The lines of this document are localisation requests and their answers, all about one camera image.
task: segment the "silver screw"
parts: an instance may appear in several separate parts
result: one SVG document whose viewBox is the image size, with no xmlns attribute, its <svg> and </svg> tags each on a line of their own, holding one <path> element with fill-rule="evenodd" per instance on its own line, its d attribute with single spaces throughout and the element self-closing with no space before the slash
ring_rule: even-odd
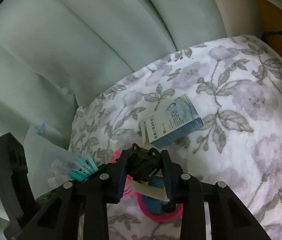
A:
<svg viewBox="0 0 282 240">
<path fill-rule="evenodd" d="M 183 173 L 183 174 L 181 175 L 181 179 L 188 180 L 188 179 L 190 179 L 190 178 L 191 178 L 191 175 L 190 175 L 190 174 Z"/>
<path fill-rule="evenodd" d="M 102 179 L 102 180 L 108 179 L 109 177 L 110 177 L 110 175 L 107 174 L 107 173 L 102 173 L 102 174 L 100 175 L 100 179 Z"/>
<path fill-rule="evenodd" d="M 227 185 L 224 181 L 219 181 L 218 183 L 218 186 L 221 187 L 221 188 L 225 188 Z"/>
<path fill-rule="evenodd" d="M 69 182 L 69 181 L 67 181 L 67 182 L 65 182 L 65 183 L 63 184 L 63 187 L 66 188 L 66 189 L 68 189 L 68 188 L 70 188 L 70 187 L 72 187 L 72 186 L 73 186 L 72 182 Z"/>
</svg>

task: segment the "floral blanket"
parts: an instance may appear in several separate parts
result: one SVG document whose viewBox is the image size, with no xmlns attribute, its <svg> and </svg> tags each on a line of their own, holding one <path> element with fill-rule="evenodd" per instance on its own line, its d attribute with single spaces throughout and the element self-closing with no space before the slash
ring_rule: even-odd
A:
<svg viewBox="0 0 282 240">
<path fill-rule="evenodd" d="M 225 181 L 271 239 L 282 239 L 282 59 L 253 36 L 189 47 L 123 78 L 78 108 L 70 151 L 109 162 L 142 145 L 140 120 L 184 93 L 204 127 L 165 147 L 172 160 L 203 182 Z M 172 240 L 181 218 L 155 223 L 134 196 L 108 206 L 108 224 L 110 239 Z M 209 219 L 207 230 L 210 238 Z"/>
</svg>

